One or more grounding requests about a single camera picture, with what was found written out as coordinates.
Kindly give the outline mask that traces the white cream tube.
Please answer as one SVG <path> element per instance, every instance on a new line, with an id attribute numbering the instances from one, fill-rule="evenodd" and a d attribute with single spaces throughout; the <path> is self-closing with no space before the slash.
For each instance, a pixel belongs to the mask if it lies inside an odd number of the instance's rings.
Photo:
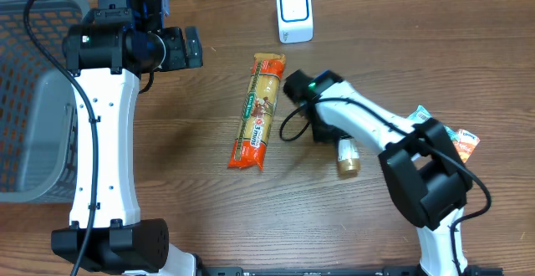
<path id="1" fill-rule="evenodd" d="M 353 138 L 340 139 L 337 144 L 338 172 L 343 177 L 352 177 L 359 174 L 361 165 L 357 142 Z"/>

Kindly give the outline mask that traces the teal wet wipes pack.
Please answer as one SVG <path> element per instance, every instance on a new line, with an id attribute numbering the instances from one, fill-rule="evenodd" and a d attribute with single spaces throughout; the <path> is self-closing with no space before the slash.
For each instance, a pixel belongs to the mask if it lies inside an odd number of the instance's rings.
<path id="1" fill-rule="evenodd" d="M 420 124 L 429 120 L 431 117 L 431 113 L 423 105 L 418 105 L 417 109 L 408 116 L 408 119 Z M 454 130 L 447 125 L 444 128 L 452 141 L 458 140 L 459 136 Z"/>

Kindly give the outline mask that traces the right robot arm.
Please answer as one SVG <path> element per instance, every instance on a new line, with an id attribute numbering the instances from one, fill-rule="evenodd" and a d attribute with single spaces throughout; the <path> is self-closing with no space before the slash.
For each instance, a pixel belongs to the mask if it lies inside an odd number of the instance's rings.
<path id="1" fill-rule="evenodd" d="M 463 275 L 458 220 L 472 179 L 443 124 L 393 114 L 330 70 L 316 78 L 295 71 L 283 92 L 306 117 L 314 141 L 352 138 L 378 156 L 392 202 L 418 232 L 420 272 Z"/>

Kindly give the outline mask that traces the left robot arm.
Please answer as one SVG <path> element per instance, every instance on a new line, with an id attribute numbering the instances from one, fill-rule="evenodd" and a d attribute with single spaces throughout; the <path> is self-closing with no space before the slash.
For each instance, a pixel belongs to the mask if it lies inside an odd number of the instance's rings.
<path id="1" fill-rule="evenodd" d="M 98 0 L 69 29 L 64 73 L 77 105 L 77 177 L 69 225 L 51 236 L 74 269 L 117 275 L 195 276 L 197 257 L 143 219 L 135 193 L 133 121 L 142 74 L 203 64 L 195 28 L 167 28 L 166 0 Z"/>

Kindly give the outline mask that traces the orange spaghetti packet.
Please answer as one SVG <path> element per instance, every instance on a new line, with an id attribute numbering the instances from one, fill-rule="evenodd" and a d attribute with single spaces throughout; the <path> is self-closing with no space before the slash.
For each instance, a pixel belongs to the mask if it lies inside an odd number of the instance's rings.
<path id="1" fill-rule="evenodd" d="M 254 55 L 229 168 L 258 166 L 263 169 L 286 61 L 284 54 Z"/>

